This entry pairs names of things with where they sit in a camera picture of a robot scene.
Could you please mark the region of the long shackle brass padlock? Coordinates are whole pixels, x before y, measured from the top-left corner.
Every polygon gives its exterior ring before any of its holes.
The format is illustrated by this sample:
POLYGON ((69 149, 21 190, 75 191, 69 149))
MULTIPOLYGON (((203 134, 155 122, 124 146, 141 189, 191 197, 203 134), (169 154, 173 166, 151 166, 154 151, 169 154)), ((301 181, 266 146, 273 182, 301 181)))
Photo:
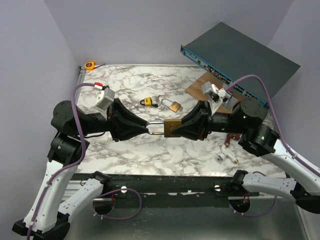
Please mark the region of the long shackle brass padlock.
POLYGON ((180 103, 169 98, 163 98, 160 103, 175 113, 183 110, 183 107, 180 103))

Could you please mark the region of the yellow padlock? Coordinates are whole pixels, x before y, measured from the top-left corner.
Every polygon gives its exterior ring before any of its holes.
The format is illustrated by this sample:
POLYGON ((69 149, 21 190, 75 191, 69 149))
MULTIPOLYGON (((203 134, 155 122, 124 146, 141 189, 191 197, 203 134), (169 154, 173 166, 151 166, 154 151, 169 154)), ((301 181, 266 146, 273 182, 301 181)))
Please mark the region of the yellow padlock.
POLYGON ((140 105, 146 106, 146 107, 153 106, 153 102, 152 102, 151 97, 145 97, 139 103, 140 103, 140 105))

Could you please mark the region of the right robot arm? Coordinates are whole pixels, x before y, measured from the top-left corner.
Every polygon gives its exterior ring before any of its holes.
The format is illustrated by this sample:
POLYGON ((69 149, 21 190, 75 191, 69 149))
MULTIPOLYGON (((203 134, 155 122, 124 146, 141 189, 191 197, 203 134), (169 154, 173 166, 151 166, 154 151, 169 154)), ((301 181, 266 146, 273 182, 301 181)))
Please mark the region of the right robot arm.
POLYGON ((320 212, 320 170, 305 158, 294 154, 279 133, 263 123, 267 109, 252 97, 235 105, 231 113, 213 112, 207 101, 200 100, 178 126, 170 126, 175 137, 204 140, 209 134, 240 134, 238 144, 248 153, 261 157, 282 169, 288 178, 275 178, 238 170, 226 189, 236 196, 252 192, 289 198, 305 211, 320 212))

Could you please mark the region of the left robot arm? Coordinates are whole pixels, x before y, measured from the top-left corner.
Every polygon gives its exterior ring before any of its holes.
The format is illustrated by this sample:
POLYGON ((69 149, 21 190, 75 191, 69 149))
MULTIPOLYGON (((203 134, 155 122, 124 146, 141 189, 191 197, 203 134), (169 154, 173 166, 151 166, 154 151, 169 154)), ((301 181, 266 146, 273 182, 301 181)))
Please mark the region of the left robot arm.
POLYGON ((110 178, 96 171, 81 189, 62 200, 86 155, 90 144, 86 135, 109 132, 114 141, 124 141, 148 132, 147 121, 127 110, 118 98, 105 113, 86 114, 70 100, 55 106, 51 125, 57 134, 50 144, 44 178, 30 211, 13 224, 13 232, 35 240, 62 240, 85 206, 97 196, 110 194, 110 178))

